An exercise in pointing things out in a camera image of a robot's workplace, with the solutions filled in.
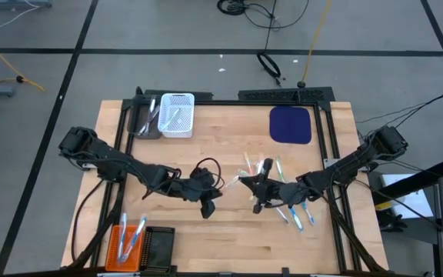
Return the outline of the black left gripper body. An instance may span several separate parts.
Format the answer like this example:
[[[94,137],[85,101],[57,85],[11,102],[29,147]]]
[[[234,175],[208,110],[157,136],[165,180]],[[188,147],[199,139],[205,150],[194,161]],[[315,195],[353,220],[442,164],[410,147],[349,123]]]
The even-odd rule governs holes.
[[[191,202],[200,202],[202,218],[208,219],[215,211],[215,203],[209,200],[212,188],[215,188],[213,174],[207,168],[196,168],[188,179],[179,180],[182,187],[182,198]]]

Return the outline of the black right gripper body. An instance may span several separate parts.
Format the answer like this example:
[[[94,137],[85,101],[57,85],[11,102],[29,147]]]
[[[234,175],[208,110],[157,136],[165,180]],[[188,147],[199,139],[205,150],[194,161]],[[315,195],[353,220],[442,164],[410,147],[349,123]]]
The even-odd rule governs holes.
[[[280,205],[274,205],[271,203],[272,200],[278,200],[279,189],[281,184],[268,177],[273,165],[273,159],[267,158],[263,161],[261,171],[257,174],[260,176],[258,184],[261,186],[261,190],[258,193],[253,193],[255,197],[255,204],[253,207],[253,212],[259,214],[263,208],[273,209]]]

